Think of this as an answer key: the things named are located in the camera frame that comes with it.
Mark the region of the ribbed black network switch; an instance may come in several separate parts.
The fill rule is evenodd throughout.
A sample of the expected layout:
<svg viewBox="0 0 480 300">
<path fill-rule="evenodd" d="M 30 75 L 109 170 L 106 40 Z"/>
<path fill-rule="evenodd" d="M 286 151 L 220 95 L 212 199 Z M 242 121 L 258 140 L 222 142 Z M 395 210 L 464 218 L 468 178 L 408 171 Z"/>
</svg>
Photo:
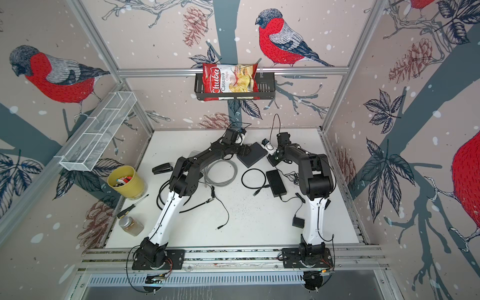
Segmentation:
<svg viewBox="0 0 480 300">
<path fill-rule="evenodd" d="M 267 181 L 274 197 L 281 197 L 287 195 L 285 185 L 283 183 L 280 172 L 275 169 L 266 172 Z"/>
</svg>

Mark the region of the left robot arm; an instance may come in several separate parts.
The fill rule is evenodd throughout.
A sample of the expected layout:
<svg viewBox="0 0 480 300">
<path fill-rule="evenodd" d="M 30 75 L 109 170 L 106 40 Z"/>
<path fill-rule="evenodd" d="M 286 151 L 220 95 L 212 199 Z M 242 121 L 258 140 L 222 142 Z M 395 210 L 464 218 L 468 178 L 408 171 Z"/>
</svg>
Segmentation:
<svg viewBox="0 0 480 300">
<path fill-rule="evenodd" d="M 136 257 L 145 260 L 149 268 L 159 269 L 168 260 L 166 248 L 173 223 L 186 200 L 196 192 L 202 178 L 201 171 L 226 156 L 249 154 L 249 147 L 243 144 L 245 136 L 246 130 L 243 128 L 228 128 L 206 150 L 195 156 L 180 157 L 177 160 L 169 179 L 169 194 L 161 214 L 135 252 Z"/>
</svg>

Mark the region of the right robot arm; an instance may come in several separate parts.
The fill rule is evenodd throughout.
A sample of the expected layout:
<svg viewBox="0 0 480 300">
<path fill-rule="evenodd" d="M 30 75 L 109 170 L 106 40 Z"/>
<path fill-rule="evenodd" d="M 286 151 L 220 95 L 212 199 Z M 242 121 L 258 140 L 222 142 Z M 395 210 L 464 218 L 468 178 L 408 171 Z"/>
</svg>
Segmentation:
<svg viewBox="0 0 480 300">
<path fill-rule="evenodd" d="M 325 259 L 326 243 L 330 241 L 324 234 L 325 210 L 335 190 L 330 164 L 325 154 L 315 154 L 291 142 L 288 132 L 280 132 L 276 137 L 276 150 L 267 158 L 274 167 L 281 162 L 298 166 L 298 186 L 307 197 L 299 254 L 306 266 L 312 266 Z"/>
</svg>

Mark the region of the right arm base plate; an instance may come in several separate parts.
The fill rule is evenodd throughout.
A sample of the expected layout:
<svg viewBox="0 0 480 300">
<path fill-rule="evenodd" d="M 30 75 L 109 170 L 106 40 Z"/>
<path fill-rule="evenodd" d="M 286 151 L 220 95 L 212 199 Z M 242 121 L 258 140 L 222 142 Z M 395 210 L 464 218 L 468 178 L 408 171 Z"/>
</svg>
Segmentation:
<svg viewBox="0 0 480 300">
<path fill-rule="evenodd" d="M 329 270 L 334 266 L 333 255 L 325 245 L 320 245 L 312 253 L 298 247 L 282 248 L 277 255 L 277 260 L 282 262 L 285 269 L 321 268 Z"/>
</svg>

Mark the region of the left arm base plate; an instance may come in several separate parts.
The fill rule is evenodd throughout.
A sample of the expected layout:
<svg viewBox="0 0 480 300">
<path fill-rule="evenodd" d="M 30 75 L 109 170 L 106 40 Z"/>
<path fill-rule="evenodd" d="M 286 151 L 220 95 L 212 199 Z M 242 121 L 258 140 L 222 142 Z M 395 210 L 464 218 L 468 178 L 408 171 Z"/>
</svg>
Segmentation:
<svg viewBox="0 0 480 300">
<path fill-rule="evenodd" d="M 139 248 L 134 252 L 132 270 L 181 270 L 185 254 L 184 249 L 160 249 L 154 254 L 153 250 Z"/>
</svg>

